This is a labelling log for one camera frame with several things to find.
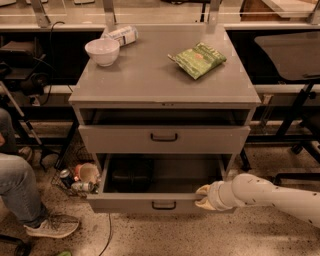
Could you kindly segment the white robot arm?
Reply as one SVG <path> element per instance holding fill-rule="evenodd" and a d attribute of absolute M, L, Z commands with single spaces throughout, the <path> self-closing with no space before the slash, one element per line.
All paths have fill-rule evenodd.
<path fill-rule="evenodd" d="M 226 211 L 236 207 L 270 206 L 320 227 L 320 193 L 276 186 L 252 174 L 240 174 L 231 181 L 216 181 L 195 192 L 199 208 Z"/>

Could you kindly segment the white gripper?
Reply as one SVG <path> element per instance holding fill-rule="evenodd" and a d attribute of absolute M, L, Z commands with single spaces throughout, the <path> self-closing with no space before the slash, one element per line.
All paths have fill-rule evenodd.
<path fill-rule="evenodd" d="M 229 207 L 222 202 L 219 192 L 221 186 L 224 184 L 223 181 L 214 182 L 211 185 L 206 184 L 196 190 L 196 194 L 207 197 L 197 200 L 195 205 L 199 208 L 209 211 L 226 211 Z"/>

